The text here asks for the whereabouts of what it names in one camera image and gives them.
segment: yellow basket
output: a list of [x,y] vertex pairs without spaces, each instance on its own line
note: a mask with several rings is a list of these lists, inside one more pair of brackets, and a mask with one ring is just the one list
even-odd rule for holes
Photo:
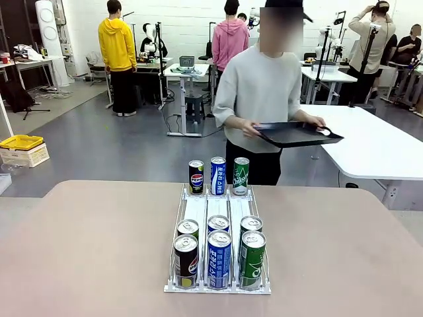
[[0,147],[11,150],[29,151],[43,143],[42,137],[15,135],[0,143]]

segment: white box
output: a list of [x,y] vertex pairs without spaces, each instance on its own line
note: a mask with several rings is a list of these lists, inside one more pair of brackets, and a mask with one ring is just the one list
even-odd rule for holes
[[0,174],[0,195],[12,184],[10,174]]
[[50,158],[45,143],[29,151],[0,149],[0,157],[3,161],[13,159],[29,162],[29,167],[38,166]]

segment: white wire rack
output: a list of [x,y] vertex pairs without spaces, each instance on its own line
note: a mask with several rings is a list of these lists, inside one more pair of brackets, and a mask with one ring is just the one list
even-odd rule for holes
[[[176,226],[183,219],[197,221],[199,226],[198,239],[198,272],[195,287],[181,289],[176,286],[174,272],[173,242],[171,244],[171,255],[169,264],[169,276],[165,285],[165,292],[169,293],[229,293],[249,295],[270,295],[270,270],[269,259],[266,256],[263,262],[261,283],[259,288],[248,291],[239,286],[239,265],[238,247],[241,230],[241,219],[248,215],[259,217],[256,200],[252,188],[248,189],[246,196],[235,196],[228,188],[225,195],[213,196],[208,186],[205,187],[204,195],[190,195],[188,188],[184,185],[180,195],[178,214],[176,216],[173,238],[177,237]],[[229,233],[232,236],[231,268],[229,272],[229,286],[226,289],[215,290],[208,287],[208,249],[207,249],[207,222],[214,215],[224,215],[230,220]]]

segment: white table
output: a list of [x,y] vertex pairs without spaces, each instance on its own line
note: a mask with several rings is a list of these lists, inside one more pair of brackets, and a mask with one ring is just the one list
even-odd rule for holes
[[[172,137],[201,137],[201,133],[187,133],[186,131],[186,103],[185,103],[185,79],[190,79],[190,92],[194,91],[194,78],[187,74],[182,73],[173,73],[172,69],[176,69],[179,67],[178,63],[171,65],[170,67],[165,69],[165,77],[178,77],[180,79],[180,99],[181,99],[181,106],[180,106],[180,115],[182,120],[182,132],[168,132],[167,135]],[[206,76],[206,73],[209,69],[208,64],[195,64],[195,70],[199,71],[200,74],[197,74],[199,77]]]
[[[303,83],[303,93],[307,95],[306,97],[306,104],[314,104],[316,99],[316,79],[317,79],[317,72],[312,71],[311,67],[302,67],[301,72],[305,76],[305,81]],[[341,71],[335,71],[335,72],[324,72],[323,68],[320,73],[320,81],[322,83],[328,83],[329,86],[329,95],[328,100],[326,102],[327,105],[332,104],[332,97],[335,91],[340,90],[340,86],[342,83],[356,83],[357,78],[354,78],[353,76],[349,76]]]
[[[391,208],[403,180],[423,180],[423,168],[410,164],[423,157],[423,142],[361,108],[303,105],[301,108],[325,119],[331,130],[345,137],[337,144],[323,145],[346,176],[388,180],[383,203]],[[313,182],[320,147],[316,147],[307,185]]]

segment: white wall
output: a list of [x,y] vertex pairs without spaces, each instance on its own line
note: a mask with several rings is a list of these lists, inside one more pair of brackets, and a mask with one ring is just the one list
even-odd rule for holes
[[[265,0],[239,0],[239,13],[249,16],[252,7],[261,7]],[[423,1],[391,0],[390,14],[397,25],[397,36],[406,36],[413,24],[423,24]],[[91,51],[100,51],[97,40],[97,28],[101,21],[108,16],[106,0],[63,0],[67,27],[75,54],[78,74],[87,72],[85,56]],[[162,22],[163,40],[169,50],[169,56],[194,55],[199,57],[206,52],[209,22],[220,22],[225,18],[223,7],[226,0],[121,0],[122,12],[135,13],[125,19],[127,23],[136,23],[135,33],[137,48],[144,39],[142,25]],[[347,11],[348,21],[374,1],[369,0],[338,0],[331,1],[330,7],[321,0],[304,0],[307,14],[315,21],[307,23],[304,29],[304,41],[301,57],[305,52],[315,51],[317,46],[318,29],[332,24],[336,12]],[[339,32],[340,26],[334,27]],[[344,57],[348,57],[354,40],[357,39],[351,30],[344,38]]]

